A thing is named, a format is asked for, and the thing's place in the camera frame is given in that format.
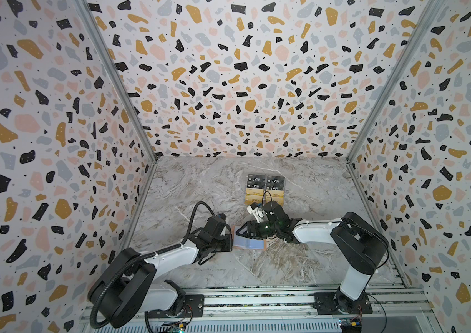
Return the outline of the pink leather card holder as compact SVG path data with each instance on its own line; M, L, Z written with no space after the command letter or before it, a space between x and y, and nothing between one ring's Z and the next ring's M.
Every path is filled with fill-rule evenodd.
M248 239L243 236L239 236L236 231L238 227L233 226L233 247L240 250L253 250L253 251L265 251L267 249L267 242L265 240Z

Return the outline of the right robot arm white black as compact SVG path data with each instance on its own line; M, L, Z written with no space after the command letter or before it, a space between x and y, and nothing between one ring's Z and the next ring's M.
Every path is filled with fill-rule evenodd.
M355 212L336 220L292 219L276 201L253 203L248 207L253 220L235 234L246 239L280 239L288 244L323 243L339 248L349 263L341 285L333 296L317 296L317 310L342 314L372 312L365 291L378 270L389 242Z

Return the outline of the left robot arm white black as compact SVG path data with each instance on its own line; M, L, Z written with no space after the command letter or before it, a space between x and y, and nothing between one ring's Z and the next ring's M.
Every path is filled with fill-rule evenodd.
M216 254L232 250L233 236L224 214L210 216L206 225L192 231L187 239L160 251L124 249L88 292L92 303L90 326L119 328L139 312L180 314L185 291L173 281L160 278L182 266L201 266Z

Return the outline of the clear acrylic card tray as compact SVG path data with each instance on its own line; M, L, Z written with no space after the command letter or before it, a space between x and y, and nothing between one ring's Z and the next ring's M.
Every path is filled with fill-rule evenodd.
M266 175L266 176L267 176L267 175ZM247 176L246 176L246 179L247 179ZM245 179L245 190L246 190L246 188L247 188L247 187L246 187L246 179ZM267 190L267 189L266 189L266 187L265 187L265 188L264 188L264 193L265 193L266 190ZM284 190L284 192L285 192L285 190ZM264 199L265 199L265 195L263 194L263 201L262 201L262 202L265 202ZM262 202L261 202L261 203L262 203Z

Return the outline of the black card top right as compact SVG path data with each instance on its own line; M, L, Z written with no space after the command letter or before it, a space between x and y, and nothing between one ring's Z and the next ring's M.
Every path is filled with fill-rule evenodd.
M283 176L267 176L266 189L273 191L284 191L285 178Z

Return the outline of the black card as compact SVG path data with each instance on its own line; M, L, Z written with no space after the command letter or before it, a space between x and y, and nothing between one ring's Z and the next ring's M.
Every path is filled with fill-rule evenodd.
M246 179L246 187L249 189L264 189L267 176L262 174L249 174Z
M284 191L285 178L283 176L267 176L266 189L273 191Z

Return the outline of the black card top left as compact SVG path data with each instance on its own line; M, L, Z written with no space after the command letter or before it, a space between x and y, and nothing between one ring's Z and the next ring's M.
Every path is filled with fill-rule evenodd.
M246 187L249 189L264 189L267 176L262 174L249 174L246 179Z

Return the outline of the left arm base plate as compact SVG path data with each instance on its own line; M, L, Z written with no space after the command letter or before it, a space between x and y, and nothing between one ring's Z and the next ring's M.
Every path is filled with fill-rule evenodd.
M201 318L203 316L204 301L205 295L203 294L178 296L169 309L155 309L146 312L146 314L150 319Z

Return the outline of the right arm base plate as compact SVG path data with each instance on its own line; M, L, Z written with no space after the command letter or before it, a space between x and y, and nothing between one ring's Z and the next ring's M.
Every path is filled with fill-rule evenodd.
M314 294L314 305L318 315L365 315L373 314L373 309L366 292L360 294L360 298L352 301L340 290Z

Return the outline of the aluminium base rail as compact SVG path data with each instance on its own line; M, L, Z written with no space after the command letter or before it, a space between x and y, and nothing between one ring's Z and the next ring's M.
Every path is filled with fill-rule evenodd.
M139 312L119 332L441 332L422 289L376 283L355 314L332 305L335 286L189 289L174 317Z

